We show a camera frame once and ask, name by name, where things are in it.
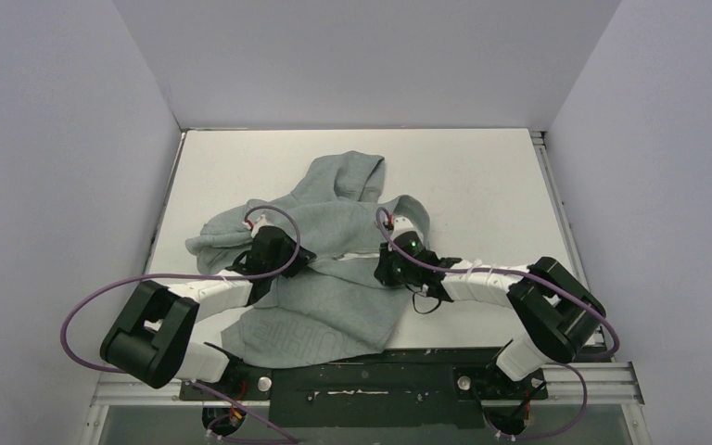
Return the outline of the grey zip-up jacket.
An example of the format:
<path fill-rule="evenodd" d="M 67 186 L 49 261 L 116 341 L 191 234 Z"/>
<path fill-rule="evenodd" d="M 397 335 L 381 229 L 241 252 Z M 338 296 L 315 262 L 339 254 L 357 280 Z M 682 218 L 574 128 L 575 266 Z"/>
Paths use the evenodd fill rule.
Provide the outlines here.
<path fill-rule="evenodd" d="M 375 215 L 386 162 L 350 151 L 315 159 L 296 187 L 272 201 L 251 199 L 206 222 L 185 245 L 203 274 L 245 252 L 245 217 L 265 215 L 314 254 L 221 333 L 222 347 L 246 363 L 295 368 L 383 351 L 411 295 L 374 276 L 384 238 Z"/>

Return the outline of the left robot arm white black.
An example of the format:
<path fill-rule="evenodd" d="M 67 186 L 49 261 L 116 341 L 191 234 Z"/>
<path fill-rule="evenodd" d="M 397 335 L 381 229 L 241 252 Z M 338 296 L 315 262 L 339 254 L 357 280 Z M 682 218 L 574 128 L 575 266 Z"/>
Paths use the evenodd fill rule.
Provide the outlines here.
<path fill-rule="evenodd" d="M 105 335 L 100 357 L 152 388 L 173 379 L 202 380 L 215 397 L 229 398 L 240 373 L 226 353 L 193 341 L 196 323 L 256 304 L 275 279 L 295 276 L 315 258 L 284 230 L 263 226 L 250 248 L 211 280 L 138 284 Z"/>

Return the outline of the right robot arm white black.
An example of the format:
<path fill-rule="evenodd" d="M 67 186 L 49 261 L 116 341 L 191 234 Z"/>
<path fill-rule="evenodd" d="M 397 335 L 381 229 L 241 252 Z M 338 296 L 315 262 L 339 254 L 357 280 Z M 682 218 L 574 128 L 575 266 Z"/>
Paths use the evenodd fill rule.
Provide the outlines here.
<path fill-rule="evenodd" d="M 524 332 L 502 347 L 487 372 L 489 388 L 509 397 L 543 365 L 570 363 L 606 321 L 598 299 L 559 261 L 487 267 L 439 257 L 410 231 L 381 244 L 375 279 L 440 302 L 477 302 L 515 312 Z"/>

